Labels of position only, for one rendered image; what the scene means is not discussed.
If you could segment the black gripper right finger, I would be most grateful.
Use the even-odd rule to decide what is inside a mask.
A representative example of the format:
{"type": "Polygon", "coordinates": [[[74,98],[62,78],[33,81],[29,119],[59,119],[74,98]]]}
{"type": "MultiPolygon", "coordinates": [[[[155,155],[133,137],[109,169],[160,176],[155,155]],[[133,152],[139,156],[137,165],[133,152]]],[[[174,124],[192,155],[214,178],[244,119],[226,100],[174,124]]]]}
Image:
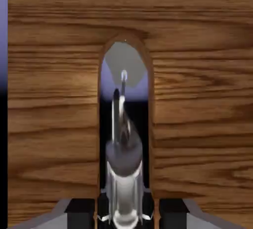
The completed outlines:
{"type": "Polygon", "coordinates": [[[203,212],[192,199],[160,199],[159,213],[159,229],[246,229],[203,212]]]}

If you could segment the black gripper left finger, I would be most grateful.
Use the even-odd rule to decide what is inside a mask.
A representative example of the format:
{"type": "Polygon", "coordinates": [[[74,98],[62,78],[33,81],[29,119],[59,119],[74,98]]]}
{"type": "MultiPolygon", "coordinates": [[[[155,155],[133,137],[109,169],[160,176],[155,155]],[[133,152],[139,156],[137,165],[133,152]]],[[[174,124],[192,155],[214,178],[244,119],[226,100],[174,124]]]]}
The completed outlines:
{"type": "Polygon", "coordinates": [[[95,200],[60,200],[51,212],[24,221],[8,229],[94,229],[95,200]]]}

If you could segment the shiny curved metal handle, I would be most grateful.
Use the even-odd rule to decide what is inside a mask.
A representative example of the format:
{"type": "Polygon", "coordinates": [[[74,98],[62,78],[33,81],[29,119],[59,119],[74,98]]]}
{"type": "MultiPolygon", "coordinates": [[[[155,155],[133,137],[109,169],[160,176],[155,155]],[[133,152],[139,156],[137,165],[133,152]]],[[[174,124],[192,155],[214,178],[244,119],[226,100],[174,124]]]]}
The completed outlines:
{"type": "Polygon", "coordinates": [[[112,98],[112,138],[105,146],[105,188],[97,199],[98,229],[154,229],[154,200],[143,183],[143,144],[124,107],[127,71],[112,98]]]}

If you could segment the wooden cabinet door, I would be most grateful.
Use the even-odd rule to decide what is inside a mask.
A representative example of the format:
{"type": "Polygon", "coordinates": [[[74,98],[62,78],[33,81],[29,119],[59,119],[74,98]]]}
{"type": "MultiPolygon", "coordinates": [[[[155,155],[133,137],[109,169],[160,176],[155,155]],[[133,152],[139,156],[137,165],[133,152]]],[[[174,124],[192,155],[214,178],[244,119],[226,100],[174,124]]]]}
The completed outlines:
{"type": "Polygon", "coordinates": [[[253,229],[253,0],[8,0],[8,219],[99,192],[98,69],[151,66],[151,188],[253,229]]]}

